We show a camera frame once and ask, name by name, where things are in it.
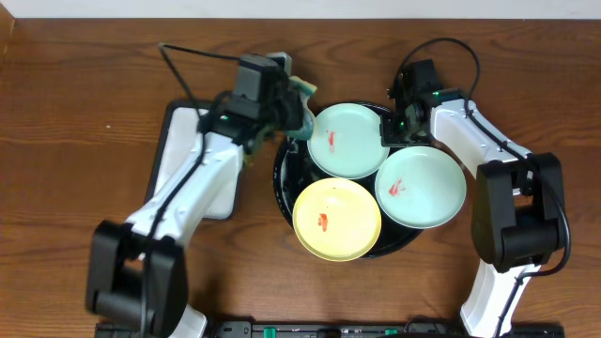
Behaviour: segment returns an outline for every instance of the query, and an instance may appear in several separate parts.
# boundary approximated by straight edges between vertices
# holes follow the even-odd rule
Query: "wooden table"
[[[142,205],[165,106],[183,97],[158,41],[233,55],[286,51],[294,72],[319,87],[316,107],[390,106],[386,88],[403,57],[439,36],[464,39],[480,55],[474,98],[483,114],[562,161],[572,259],[531,282],[514,320],[600,336],[601,23],[438,20],[18,20],[0,78],[0,335],[92,335],[99,319],[84,309],[92,232]],[[470,85],[467,53],[440,44],[417,57],[427,56],[448,86]],[[200,98],[233,86],[231,63],[175,58]],[[259,321],[456,314],[478,265],[470,203],[401,252],[329,263],[302,248],[276,206],[276,147],[267,143],[244,172],[234,218],[203,222],[194,235],[194,307]]]

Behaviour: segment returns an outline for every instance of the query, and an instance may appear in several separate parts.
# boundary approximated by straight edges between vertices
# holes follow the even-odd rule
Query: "black tray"
[[[391,113],[390,109],[373,103],[354,103],[368,107],[379,115]],[[391,148],[391,154],[396,150],[398,149]],[[273,164],[273,190],[280,211],[282,211],[290,226],[292,226],[294,203],[301,192],[311,183],[327,177],[330,176],[320,170],[311,160],[305,141],[294,140],[289,137],[284,139]],[[374,195],[375,179],[376,173],[354,181]],[[422,230],[411,229],[391,220],[382,209],[380,209],[380,214],[382,215],[382,228],[378,241],[362,258],[376,258],[394,253],[404,248],[422,233]]]

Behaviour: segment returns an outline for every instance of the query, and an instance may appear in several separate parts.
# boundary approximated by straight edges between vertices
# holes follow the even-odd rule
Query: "red mark on plate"
[[[403,179],[402,179],[402,178],[399,178],[399,179],[397,179],[397,180],[396,180],[396,183],[394,183],[394,184],[391,186],[391,189],[390,189],[390,190],[388,190],[388,193],[389,193],[389,194],[390,194],[392,197],[398,196],[398,192],[403,192],[403,191],[405,190],[405,187],[400,187],[400,189],[399,189],[399,186],[401,185],[401,183],[403,183]]]
[[[328,230],[328,215],[320,213],[319,221],[317,221],[317,225],[319,225],[323,228],[323,232],[326,232],[326,230]]]
[[[335,134],[335,132],[334,131],[332,131],[332,132],[326,131],[326,132],[329,134],[328,142],[330,143],[330,153],[333,154],[334,150],[335,150],[334,149],[334,134]]]

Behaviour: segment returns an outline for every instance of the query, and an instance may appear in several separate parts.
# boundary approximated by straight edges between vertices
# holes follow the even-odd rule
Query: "white wall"
[[[16,18],[601,19],[601,0],[0,0]]]

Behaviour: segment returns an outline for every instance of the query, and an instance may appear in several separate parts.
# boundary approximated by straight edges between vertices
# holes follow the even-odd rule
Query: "yellow plate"
[[[302,191],[292,212],[300,243],[312,254],[344,262],[366,254],[378,240],[378,203],[361,185],[326,178]]]

